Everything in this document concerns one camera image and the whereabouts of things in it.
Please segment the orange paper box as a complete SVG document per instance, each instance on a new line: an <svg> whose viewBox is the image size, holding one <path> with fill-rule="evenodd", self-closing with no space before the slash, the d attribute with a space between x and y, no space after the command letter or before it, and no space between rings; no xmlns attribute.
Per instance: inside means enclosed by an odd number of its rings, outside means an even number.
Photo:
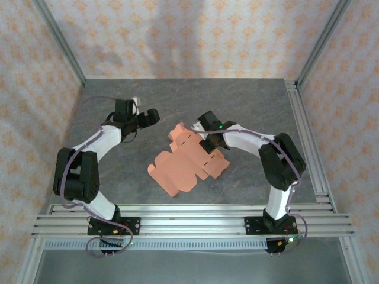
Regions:
<svg viewBox="0 0 379 284"><path fill-rule="evenodd" d="M207 153L200 145L202 137L185 128L182 122L168 137L171 150L159 153L147 172L172 198L191 191L198 178L218 178L230 165L220 150Z"/></svg>

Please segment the grey metal lower sheet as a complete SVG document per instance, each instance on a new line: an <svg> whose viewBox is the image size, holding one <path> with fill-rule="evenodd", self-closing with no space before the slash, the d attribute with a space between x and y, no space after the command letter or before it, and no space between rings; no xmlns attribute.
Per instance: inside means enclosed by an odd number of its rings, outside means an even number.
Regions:
<svg viewBox="0 0 379 284"><path fill-rule="evenodd" d="M34 284L352 284L338 252L128 251L95 259L45 251Z"/></svg>

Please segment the long aluminium base rail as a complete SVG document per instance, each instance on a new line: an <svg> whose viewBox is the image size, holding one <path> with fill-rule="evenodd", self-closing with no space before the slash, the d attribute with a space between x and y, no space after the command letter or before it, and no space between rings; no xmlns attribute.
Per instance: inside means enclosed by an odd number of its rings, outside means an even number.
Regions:
<svg viewBox="0 0 379 284"><path fill-rule="evenodd" d="M245 217L262 214L263 205L120 205L126 217L140 217L141 238L241 238L245 233ZM294 204L301 215L296 224L309 237L345 237L356 230L348 214L337 213L329 203ZM32 229L36 237L84 237L88 214L82 209L68 211L52 205L48 214L40 214Z"/></svg>

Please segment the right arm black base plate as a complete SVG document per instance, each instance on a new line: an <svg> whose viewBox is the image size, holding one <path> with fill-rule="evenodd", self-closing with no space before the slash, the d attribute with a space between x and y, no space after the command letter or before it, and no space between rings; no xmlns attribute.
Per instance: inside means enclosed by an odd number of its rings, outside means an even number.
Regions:
<svg viewBox="0 0 379 284"><path fill-rule="evenodd" d="M270 217L245 217L245 231L247 235L284 235L297 234L296 219L285 215L279 220Z"/></svg>

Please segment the aluminium side rail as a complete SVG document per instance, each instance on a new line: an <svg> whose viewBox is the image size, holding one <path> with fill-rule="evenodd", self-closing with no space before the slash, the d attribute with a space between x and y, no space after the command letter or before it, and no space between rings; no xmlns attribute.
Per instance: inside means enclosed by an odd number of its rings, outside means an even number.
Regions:
<svg viewBox="0 0 379 284"><path fill-rule="evenodd" d="M285 85L300 136L301 145L303 147L307 170L316 196L316 201L317 203L328 203L332 212L337 213L338 209L317 150L300 91L297 89L295 81L287 80L285 81Z"/></svg>

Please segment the aluminium frame post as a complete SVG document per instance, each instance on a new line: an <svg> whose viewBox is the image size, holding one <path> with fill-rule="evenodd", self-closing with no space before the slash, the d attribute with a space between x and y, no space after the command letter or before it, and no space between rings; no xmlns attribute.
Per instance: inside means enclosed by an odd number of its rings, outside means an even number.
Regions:
<svg viewBox="0 0 379 284"><path fill-rule="evenodd" d="M335 9L333 10L323 31L317 39L316 44L314 45L311 53L309 54L297 80L294 81L297 89L301 89L301 87L305 84L308 76L310 75L311 71L317 63L318 58L324 51L324 48L331 39L334 30L337 28L341 19L345 15L345 12L348 9L351 2L352 0L338 0Z"/></svg>
<svg viewBox="0 0 379 284"><path fill-rule="evenodd" d="M31 0L38 12L40 13L43 21L47 25L50 34L54 38L56 44L60 48L63 56L68 61L73 73L78 79L81 86L84 88L86 85L86 76L82 71L69 43L65 39L57 21L55 20L51 10L49 9L45 0Z"/></svg>

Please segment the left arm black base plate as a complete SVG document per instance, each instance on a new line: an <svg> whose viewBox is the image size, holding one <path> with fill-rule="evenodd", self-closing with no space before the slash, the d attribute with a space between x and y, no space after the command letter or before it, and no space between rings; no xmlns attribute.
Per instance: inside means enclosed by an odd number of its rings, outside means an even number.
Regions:
<svg viewBox="0 0 379 284"><path fill-rule="evenodd" d="M130 229L133 235L139 235L141 218L121 217L117 223ZM111 225L91 217L88 221L87 234L90 236L121 236L130 235L123 227Z"/></svg>

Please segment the aluminium frame leg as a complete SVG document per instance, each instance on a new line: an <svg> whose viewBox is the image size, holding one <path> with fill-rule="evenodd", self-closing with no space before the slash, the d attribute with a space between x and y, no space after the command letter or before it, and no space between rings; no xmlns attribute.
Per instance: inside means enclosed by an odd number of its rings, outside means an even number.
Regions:
<svg viewBox="0 0 379 284"><path fill-rule="evenodd" d="M16 284L33 284L44 250L44 238L31 238L18 274Z"/></svg>
<svg viewBox="0 0 379 284"><path fill-rule="evenodd" d="M350 236L339 237L339 242L352 284L371 284L358 239Z"/></svg>

